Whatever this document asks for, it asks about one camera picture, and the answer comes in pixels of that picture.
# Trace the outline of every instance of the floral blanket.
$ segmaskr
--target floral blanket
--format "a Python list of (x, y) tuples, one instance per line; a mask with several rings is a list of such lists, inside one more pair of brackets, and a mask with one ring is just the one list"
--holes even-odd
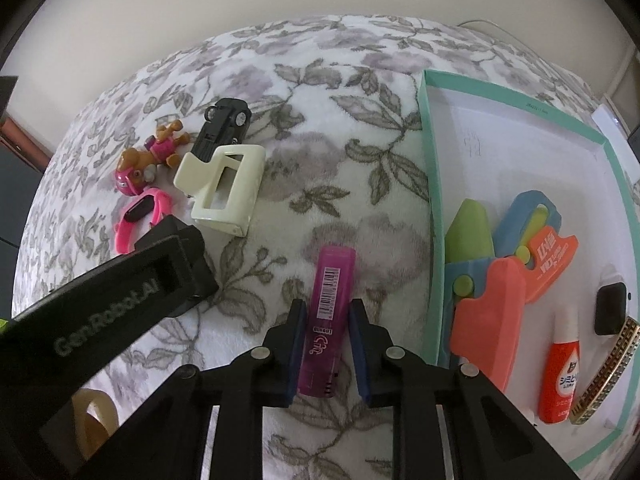
[[(321, 16), (210, 38), (142, 68), (75, 118), (31, 208), (14, 315), (115, 256), (113, 225), (130, 200), (112, 177), (124, 149), (175, 118), (198, 132), (207, 106), (236, 97), (254, 113), (245, 142), (268, 152), (248, 237), (202, 228), (220, 291), (160, 322), (90, 386), (107, 392), (124, 420), (181, 364), (228, 364), (283, 320), (293, 298), (309, 297), (325, 244), (356, 249), (354, 297), (396, 344), (417, 351), (431, 267), (416, 99), (424, 68), (492, 81), (585, 121), (597, 105), (584, 82), (525, 50), (416, 18)], [(160, 168), (158, 184), (191, 222), (191, 202), (172, 177)], [(390, 476), (390, 413), (363, 406), (345, 349), (333, 399), (297, 397), (288, 410), (266, 410), (265, 478)], [(604, 478), (627, 448), (581, 475)]]

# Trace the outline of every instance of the watch face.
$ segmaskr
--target watch face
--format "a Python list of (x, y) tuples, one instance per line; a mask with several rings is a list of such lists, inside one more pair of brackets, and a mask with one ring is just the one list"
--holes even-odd
[(597, 335), (614, 335), (622, 330), (626, 317), (626, 285), (605, 285), (598, 290), (593, 328)]
[(139, 222), (154, 210), (155, 204), (156, 201), (152, 195), (143, 196), (142, 199), (138, 200), (126, 213), (124, 213), (124, 221), (129, 222), (130, 224)]

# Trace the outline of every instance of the pink watch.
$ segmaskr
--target pink watch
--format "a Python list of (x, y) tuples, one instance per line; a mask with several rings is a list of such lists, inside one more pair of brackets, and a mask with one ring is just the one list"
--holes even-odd
[(126, 209), (122, 219), (114, 226), (116, 231), (116, 252), (118, 254), (128, 254), (133, 251), (131, 233), (136, 222), (142, 220), (153, 211), (151, 227), (156, 225), (165, 215), (171, 214), (171, 196), (158, 189), (149, 187), (142, 194), (136, 197), (135, 202)]

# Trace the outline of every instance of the brown toy figure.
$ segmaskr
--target brown toy figure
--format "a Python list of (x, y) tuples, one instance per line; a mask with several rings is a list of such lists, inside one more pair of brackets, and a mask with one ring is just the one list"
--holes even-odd
[(191, 140), (188, 133), (174, 138), (174, 132), (181, 129), (182, 122), (179, 120), (167, 126), (158, 126), (156, 135), (145, 141), (146, 150), (124, 150), (115, 171), (116, 188), (127, 196), (139, 195), (156, 179), (158, 164), (166, 164), (172, 170), (177, 168), (181, 157), (175, 153), (175, 149)]

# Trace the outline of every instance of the barcode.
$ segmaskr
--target barcode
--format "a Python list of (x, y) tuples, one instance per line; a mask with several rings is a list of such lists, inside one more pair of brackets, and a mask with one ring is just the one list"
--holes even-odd
[(338, 280), (340, 279), (340, 269), (336, 267), (325, 267), (322, 276), (322, 289), (320, 290), (320, 301), (318, 303), (318, 319), (334, 319), (335, 297), (338, 295)]

